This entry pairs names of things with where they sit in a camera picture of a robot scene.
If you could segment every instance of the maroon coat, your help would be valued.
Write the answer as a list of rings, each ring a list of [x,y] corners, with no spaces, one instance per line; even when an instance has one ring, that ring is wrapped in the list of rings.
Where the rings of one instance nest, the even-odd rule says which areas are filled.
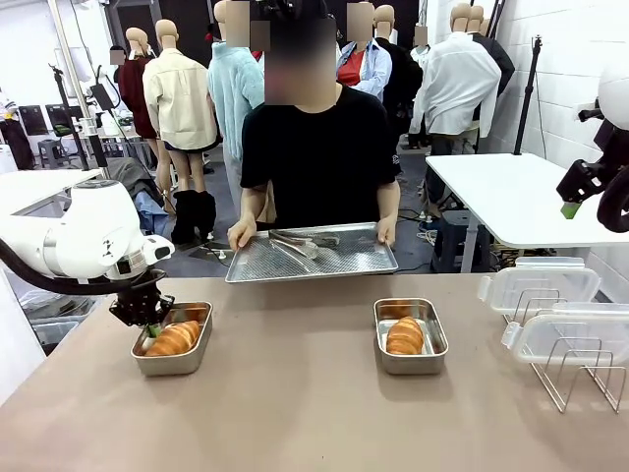
[[[133,60],[126,60],[120,66],[120,74],[118,76],[118,86],[120,87],[120,96],[125,102],[127,108],[134,114],[134,124],[136,132],[141,138],[146,140],[154,140],[157,134],[150,124],[148,118],[148,109],[144,100],[144,85],[142,75],[144,67],[150,59],[139,57]]]

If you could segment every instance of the red top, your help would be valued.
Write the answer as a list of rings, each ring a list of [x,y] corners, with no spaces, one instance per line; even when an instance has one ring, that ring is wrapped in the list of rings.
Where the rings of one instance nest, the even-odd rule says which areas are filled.
[[[350,54],[347,62],[338,70],[338,82],[351,87],[357,85],[358,82],[361,81],[361,65],[363,64],[363,56],[365,56],[365,50]]]
[[[154,140],[157,138],[157,134],[148,118],[148,108],[144,100],[144,86],[142,82],[144,67],[148,61],[149,59],[145,57],[139,57],[131,61],[126,60],[120,66],[118,86],[120,87],[122,101],[125,102],[129,111],[134,114],[136,133],[146,140]]]

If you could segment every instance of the stool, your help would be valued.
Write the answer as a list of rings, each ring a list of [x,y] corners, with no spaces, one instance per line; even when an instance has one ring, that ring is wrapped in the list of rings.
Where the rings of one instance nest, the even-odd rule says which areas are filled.
[[[44,156],[48,160],[51,169],[58,168],[57,163],[63,160],[70,164],[70,157],[64,152],[61,140],[43,140],[37,143],[37,148],[39,149],[39,159],[41,160],[42,168],[45,167],[43,165]]]
[[[436,235],[430,268],[438,273],[460,272],[470,212],[466,209],[445,211],[440,223],[441,228]],[[486,228],[479,225],[472,272],[489,272],[490,239]]]

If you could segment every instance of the black t-shirt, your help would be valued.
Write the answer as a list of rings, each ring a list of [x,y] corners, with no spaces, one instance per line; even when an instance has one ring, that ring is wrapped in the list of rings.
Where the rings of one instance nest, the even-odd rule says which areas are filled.
[[[272,182],[281,228],[378,221],[399,158],[377,98],[343,87],[322,113],[260,105],[243,126],[243,188]]]

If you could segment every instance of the brown table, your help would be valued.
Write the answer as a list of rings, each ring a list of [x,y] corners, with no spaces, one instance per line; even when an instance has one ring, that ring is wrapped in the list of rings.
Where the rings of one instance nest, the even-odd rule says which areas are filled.
[[[166,279],[210,301],[200,369],[145,379],[139,331],[102,306],[0,408],[8,471],[611,472],[629,464],[629,413],[583,379],[565,415],[500,345],[477,275],[229,286]],[[450,351],[439,377],[385,374],[372,304],[427,297]]]

